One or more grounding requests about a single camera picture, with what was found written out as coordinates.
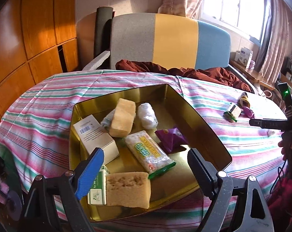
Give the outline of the person's right hand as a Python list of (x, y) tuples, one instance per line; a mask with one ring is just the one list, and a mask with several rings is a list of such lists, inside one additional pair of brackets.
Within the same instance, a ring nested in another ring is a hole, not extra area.
[(278, 143), (278, 147), (280, 147), (281, 153), (283, 155), (283, 160), (287, 159), (288, 152), (292, 150), (292, 139), (291, 139), (291, 132), (283, 132), (282, 133), (282, 140)]

